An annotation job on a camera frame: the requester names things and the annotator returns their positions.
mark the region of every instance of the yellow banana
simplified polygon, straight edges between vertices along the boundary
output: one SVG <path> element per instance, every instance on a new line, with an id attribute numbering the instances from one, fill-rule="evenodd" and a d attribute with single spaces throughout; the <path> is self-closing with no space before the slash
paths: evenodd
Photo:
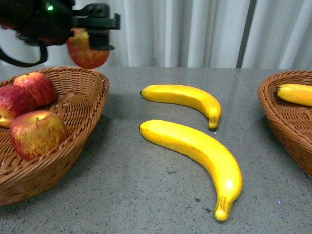
<path id="1" fill-rule="evenodd" d="M 226 220 L 243 188 L 243 176 L 232 153 L 213 137 L 178 123 L 153 119 L 139 129 L 149 141 L 189 156 L 209 172 L 217 192 L 214 215 Z"/>
<path id="2" fill-rule="evenodd" d="M 282 84 L 276 88 L 275 93 L 285 101 L 312 106 L 312 86 L 303 84 Z"/>
<path id="3" fill-rule="evenodd" d="M 197 109 L 209 119 L 209 128 L 218 126 L 221 105 L 211 94 L 187 85 L 154 84 L 144 88 L 140 94 L 149 101 L 189 106 Z"/>

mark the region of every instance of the apple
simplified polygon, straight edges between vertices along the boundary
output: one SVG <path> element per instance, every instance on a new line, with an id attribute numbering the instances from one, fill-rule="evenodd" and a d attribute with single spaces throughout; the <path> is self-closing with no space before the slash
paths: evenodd
<path id="1" fill-rule="evenodd" d="M 13 84 L 27 89 L 35 98 L 37 106 L 50 104 L 57 99 L 54 85 L 44 73 L 31 72 L 21 75 Z"/>
<path id="2" fill-rule="evenodd" d="M 18 155 L 30 161 L 60 145 L 68 138 L 68 132 L 56 113 L 36 110 L 11 122 L 10 138 Z"/>
<path id="3" fill-rule="evenodd" d="M 89 45 L 89 35 L 84 28 L 72 28 L 74 36 L 66 41 L 68 53 L 79 67 L 93 69 L 103 65 L 109 50 L 92 50 Z"/>
<path id="4" fill-rule="evenodd" d="M 35 108 L 36 100 L 25 88 L 13 84 L 0 87 L 0 126 L 9 128 L 13 119 Z"/>

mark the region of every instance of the curtain fold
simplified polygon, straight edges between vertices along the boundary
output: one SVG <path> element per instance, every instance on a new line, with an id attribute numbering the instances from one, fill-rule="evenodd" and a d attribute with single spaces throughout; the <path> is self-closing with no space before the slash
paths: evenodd
<path id="1" fill-rule="evenodd" d="M 312 0 L 257 0 L 245 46 L 251 0 L 76 0 L 74 9 L 99 2 L 121 14 L 111 30 L 115 50 L 103 66 L 312 69 Z M 28 62 L 39 49 L 0 29 L 0 46 Z M 49 66 L 74 65 L 66 45 L 49 46 Z"/>

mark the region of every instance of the gray countertop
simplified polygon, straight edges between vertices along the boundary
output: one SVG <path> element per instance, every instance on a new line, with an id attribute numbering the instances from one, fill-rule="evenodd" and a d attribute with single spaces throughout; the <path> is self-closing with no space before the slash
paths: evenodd
<path id="1" fill-rule="evenodd" d="M 1 79 L 38 68 L 3 66 Z M 257 98 L 261 81 L 278 70 L 97 70 L 110 91 L 78 161 L 46 192 L 0 207 L 0 233 L 311 233 L 312 180 L 273 135 Z M 156 83 L 214 95 L 223 108 L 217 131 L 197 110 L 144 100 L 140 90 Z M 215 219 L 215 188 L 201 165 L 140 135 L 139 124 L 153 118 L 206 132 L 236 157 L 244 187 L 228 220 Z"/>

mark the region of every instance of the fruit basket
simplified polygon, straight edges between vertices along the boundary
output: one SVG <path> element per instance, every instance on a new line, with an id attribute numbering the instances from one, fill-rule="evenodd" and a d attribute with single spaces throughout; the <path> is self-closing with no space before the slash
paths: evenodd
<path id="1" fill-rule="evenodd" d="M 273 133 L 312 178 L 312 108 L 278 98 L 275 88 L 285 83 L 312 85 L 312 71 L 286 71 L 269 76 L 260 84 L 258 98 Z"/>
<path id="2" fill-rule="evenodd" d="M 108 78 L 95 70 L 64 66 L 36 71 L 52 80 L 58 95 L 56 102 L 41 109 L 57 113 L 69 137 L 41 157 L 26 161 L 14 150 L 9 130 L 0 127 L 0 205 L 36 196 L 69 171 L 97 124 L 108 95 Z M 0 86 L 12 84 L 16 77 L 0 82 Z"/>

